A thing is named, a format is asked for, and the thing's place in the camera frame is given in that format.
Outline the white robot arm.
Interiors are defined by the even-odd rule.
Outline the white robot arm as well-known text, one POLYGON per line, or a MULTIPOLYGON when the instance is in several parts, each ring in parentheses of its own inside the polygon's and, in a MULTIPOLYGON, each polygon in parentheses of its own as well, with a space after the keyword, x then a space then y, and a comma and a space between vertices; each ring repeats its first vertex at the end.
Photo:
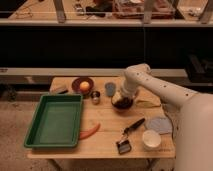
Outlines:
POLYGON ((144 87, 175 114, 174 171, 213 171, 213 94, 153 77, 143 63, 127 67, 119 91, 112 98, 117 111, 129 110, 139 87, 144 87))

